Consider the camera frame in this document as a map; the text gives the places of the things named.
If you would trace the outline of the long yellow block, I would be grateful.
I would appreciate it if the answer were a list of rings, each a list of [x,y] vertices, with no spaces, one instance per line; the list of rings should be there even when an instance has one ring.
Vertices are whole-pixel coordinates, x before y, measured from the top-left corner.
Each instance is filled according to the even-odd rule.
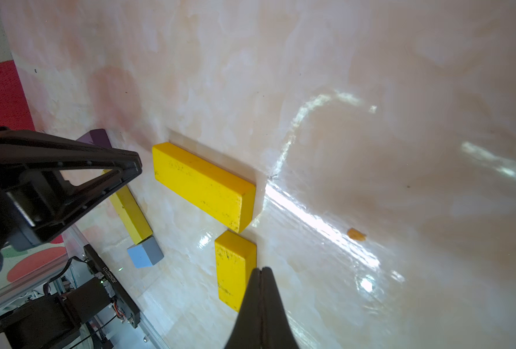
[[[242,232],[253,219],[255,184],[173,143],[153,146],[156,180],[231,231]]]

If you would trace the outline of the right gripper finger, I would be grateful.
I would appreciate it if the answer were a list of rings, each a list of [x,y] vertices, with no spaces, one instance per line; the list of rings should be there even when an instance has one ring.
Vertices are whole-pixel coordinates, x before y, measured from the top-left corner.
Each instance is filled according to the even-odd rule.
[[[226,348],[298,348],[272,269],[252,270]]]

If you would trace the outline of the short yellow block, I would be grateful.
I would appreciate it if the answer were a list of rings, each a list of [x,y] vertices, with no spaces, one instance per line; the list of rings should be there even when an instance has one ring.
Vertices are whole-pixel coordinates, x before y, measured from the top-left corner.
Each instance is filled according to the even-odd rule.
[[[256,244],[225,231],[215,240],[214,248],[219,299],[238,313],[256,268]]]

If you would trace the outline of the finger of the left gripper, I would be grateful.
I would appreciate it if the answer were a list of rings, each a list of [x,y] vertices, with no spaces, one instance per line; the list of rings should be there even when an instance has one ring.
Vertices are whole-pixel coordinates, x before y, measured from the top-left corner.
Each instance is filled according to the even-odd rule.
[[[0,251],[53,241],[141,173],[133,151],[0,127]]]

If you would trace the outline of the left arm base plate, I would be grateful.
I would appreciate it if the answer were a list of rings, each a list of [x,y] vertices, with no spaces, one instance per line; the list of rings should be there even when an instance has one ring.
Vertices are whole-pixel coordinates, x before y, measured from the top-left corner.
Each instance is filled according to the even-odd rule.
[[[70,257],[64,269],[42,285],[42,295],[0,315],[0,334],[11,348],[77,348],[90,340],[111,348],[105,327],[113,320],[136,329],[141,311],[95,249],[83,247],[84,258]],[[72,262],[86,264],[91,277],[66,292],[51,292]]]

